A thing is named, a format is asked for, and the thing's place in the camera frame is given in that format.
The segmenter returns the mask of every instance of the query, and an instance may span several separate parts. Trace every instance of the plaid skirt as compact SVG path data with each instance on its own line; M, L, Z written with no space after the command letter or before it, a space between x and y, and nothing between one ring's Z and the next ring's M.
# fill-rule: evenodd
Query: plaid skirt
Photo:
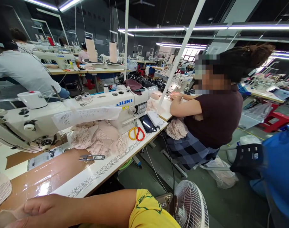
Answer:
M171 150L171 157L178 159L188 170L192 169L198 163L204 164L214 160L219 151L219 149L206 148L190 132L180 140L175 140L167 136L166 141Z

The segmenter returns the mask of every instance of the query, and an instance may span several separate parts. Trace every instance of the yellow scissors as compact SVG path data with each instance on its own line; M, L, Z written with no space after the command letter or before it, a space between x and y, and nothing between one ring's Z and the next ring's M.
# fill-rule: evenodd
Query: yellow scissors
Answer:
M133 131L133 130L134 130L135 138L132 138L131 135L130 135L131 131ZM143 134L143 137L142 137L141 139L138 138L140 132L142 132L142 134ZM144 137L145 137L145 134L144 134L143 130L141 129L141 127L139 127L138 125L136 125L135 127L133 127L133 128L129 131L129 138L130 138L131 140L136 140L136 139L137 139L137 141L142 141L142 140L144 139Z

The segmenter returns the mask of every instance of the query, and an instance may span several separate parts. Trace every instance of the maroon t-shirt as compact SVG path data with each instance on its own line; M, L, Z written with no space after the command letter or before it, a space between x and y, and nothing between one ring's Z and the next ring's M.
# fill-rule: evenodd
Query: maroon t-shirt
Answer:
M201 95L195 100L200 102L203 120L188 116L184 123L189 131L205 147L217 149L232 140L242 114L242 96L236 84L231 90Z

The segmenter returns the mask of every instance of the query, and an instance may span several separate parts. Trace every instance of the juki logo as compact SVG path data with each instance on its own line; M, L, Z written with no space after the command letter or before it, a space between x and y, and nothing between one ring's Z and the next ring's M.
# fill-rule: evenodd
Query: juki logo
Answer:
M119 103L119 104L117 104L117 106L120 106L120 105L125 105L125 104L127 104L127 103L131 103L131 102L133 102L133 99L130 99L130 100L125 100L125 101L120 101L120 103Z

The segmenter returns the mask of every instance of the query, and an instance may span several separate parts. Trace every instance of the yellow shirt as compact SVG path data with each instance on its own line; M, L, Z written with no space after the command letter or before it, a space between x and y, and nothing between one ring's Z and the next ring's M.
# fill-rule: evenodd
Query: yellow shirt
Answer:
M129 228L180 228L176 220L146 189L137 190L136 205L129 218Z

